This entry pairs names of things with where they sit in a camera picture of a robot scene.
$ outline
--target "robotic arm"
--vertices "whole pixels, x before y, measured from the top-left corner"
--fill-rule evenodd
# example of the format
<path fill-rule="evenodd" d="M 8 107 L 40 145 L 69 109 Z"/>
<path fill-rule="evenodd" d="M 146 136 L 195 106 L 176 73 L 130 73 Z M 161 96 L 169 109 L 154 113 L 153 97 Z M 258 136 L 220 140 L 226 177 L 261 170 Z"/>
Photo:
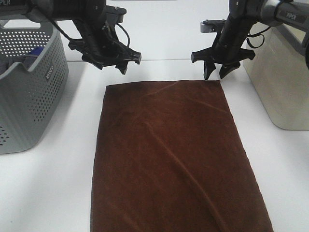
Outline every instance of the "robotic arm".
<path fill-rule="evenodd" d="M 204 77 L 209 79 L 215 63 L 222 64 L 219 75 L 224 78 L 240 67 L 240 61 L 253 59 L 253 50 L 241 46 L 252 26 L 261 22 L 269 26 L 282 23 L 307 32 L 303 47 L 306 47 L 306 64 L 309 68 L 309 4 L 293 0 L 230 0 L 227 20 L 204 21 L 202 32 L 217 32 L 212 47 L 193 52 L 192 62 L 204 61 Z"/>
<path fill-rule="evenodd" d="M 122 44 L 115 25 L 123 22 L 126 10 L 106 5 L 106 0 L 0 0 L 0 16 L 24 15 L 33 22 L 51 21 L 69 39 L 71 50 L 97 68 L 115 65 L 126 73 L 130 61 L 139 64 L 141 54 Z M 82 39 L 71 39 L 55 23 L 72 20 Z"/>

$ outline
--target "beige container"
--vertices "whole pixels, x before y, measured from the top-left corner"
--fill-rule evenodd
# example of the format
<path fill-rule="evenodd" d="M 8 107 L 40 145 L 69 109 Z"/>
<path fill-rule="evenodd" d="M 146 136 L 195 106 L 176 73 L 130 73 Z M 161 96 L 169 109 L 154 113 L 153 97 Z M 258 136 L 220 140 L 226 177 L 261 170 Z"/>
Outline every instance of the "beige container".
<path fill-rule="evenodd" d="M 257 24 L 252 33 L 263 29 L 265 25 Z M 309 130 L 309 70 L 305 57 L 277 28 L 264 35 L 265 44 L 255 49 L 253 61 L 244 61 L 244 67 L 275 125 L 286 130 Z M 299 38 L 303 34 L 291 35 Z M 253 44 L 261 42 L 258 39 L 251 41 Z"/>

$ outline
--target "velvet fabric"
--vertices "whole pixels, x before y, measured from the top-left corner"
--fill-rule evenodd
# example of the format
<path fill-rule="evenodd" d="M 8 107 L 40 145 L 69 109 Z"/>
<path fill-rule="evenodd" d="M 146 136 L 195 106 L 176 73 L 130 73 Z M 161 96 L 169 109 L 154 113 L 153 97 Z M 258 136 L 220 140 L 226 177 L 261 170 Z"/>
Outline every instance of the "velvet fabric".
<path fill-rule="evenodd" d="M 273 232 L 218 81 L 108 86 L 92 232 Z"/>

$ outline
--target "perforated basket wall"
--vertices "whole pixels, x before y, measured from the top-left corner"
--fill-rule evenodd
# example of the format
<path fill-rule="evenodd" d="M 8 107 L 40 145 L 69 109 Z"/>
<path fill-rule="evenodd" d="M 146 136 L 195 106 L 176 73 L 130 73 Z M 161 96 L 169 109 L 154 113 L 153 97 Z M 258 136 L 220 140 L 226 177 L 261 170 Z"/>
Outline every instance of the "perforated basket wall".
<path fill-rule="evenodd" d="M 28 70 L 14 63 L 0 75 L 0 154 L 24 151 L 39 141 L 69 73 L 60 34 L 50 23 L 36 29 L 0 28 L 0 60 L 37 46 L 44 50 Z"/>

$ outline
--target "brown towel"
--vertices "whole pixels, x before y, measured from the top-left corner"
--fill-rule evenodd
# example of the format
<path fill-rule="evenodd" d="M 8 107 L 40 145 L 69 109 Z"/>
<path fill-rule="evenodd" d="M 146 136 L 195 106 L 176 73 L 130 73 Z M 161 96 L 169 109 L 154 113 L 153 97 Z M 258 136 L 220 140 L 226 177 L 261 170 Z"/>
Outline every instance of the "brown towel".
<path fill-rule="evenodd" d="M 272 232 L 220 82 L 108 86 L 92 232 Z"/>

